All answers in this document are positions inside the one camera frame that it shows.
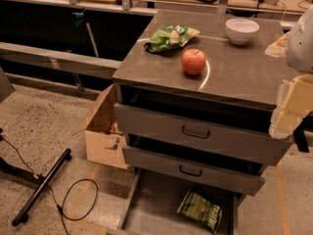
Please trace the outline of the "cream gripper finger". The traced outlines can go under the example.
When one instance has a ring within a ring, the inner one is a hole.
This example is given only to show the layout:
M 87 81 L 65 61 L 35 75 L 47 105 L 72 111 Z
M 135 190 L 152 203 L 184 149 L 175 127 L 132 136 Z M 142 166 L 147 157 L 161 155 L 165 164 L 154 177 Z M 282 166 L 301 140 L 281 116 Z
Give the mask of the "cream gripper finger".
M 293 133 L 302 123 L 303 117 L 291 112 L 279 112 L 275 128 L 284 133 Z
M 295 77 L 283 104 L 283 110 L 305 118 L 313 111 L 313 74 Z

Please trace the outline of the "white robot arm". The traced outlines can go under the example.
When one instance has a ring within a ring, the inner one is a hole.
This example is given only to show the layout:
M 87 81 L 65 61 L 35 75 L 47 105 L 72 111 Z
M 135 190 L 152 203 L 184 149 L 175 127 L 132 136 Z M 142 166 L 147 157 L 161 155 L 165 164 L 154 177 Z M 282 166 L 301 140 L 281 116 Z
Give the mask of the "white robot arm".
M 282 84 L 278 105 L 272 116 L 272 135 L 286 138 L 313 110 L 313 5 L 292 27 L 286 48 L 288 65 L 300 72 L 289 84 Z

